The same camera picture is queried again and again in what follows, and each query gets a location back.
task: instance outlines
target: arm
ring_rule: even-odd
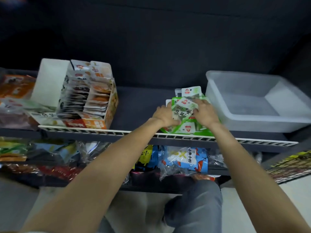
[[[196,119],[215,135],[238,195],[257,232],[311,232],[283,190],[220,124],[207,101],[197,100]]]
[[[161,128],[177,125],[170,105],[156,110],[138,129],[110,145],[68,186],[30,219],[21,232],[96,232],[126,175],[153,135]]]

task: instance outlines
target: white plastic bin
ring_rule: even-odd
[[[293,132],[311,124],[311,99],[277,75],[208,71],[206,96],[232,131]]]

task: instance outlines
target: pile of green packets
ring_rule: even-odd
[[[179,120],[180,125],[161,128],[164,133],[193,134],[200,136],[214,136],[212,132],[202,126],[193,115],[193,110],[198,109],[194,99],[208,100],[202,95],[200,86],[175,89],[176,97],[166,100],[166,105],[172,102],[173,119]]]

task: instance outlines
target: white tile floor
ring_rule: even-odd
[[[281,187],[311,225],[311,176],[282,184]],[[0,179],[0,231],[18,230],[28,213],[32,216],[58,191],[61,188],[45,187],[38,193],[31,188]],[[222,194],[223,233],[255,232],[235,189],[223,188]],[[164,204],[172,197],[174,195],[119,192],[106,217],[116,233],[171,233],[172,228],[163,229],[158,221],[163,214]]]

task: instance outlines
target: jeans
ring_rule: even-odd
[[[221,233],[222,195],[210,180],[199,180],[191,190],[171,199],[164,209],[173,233]]]

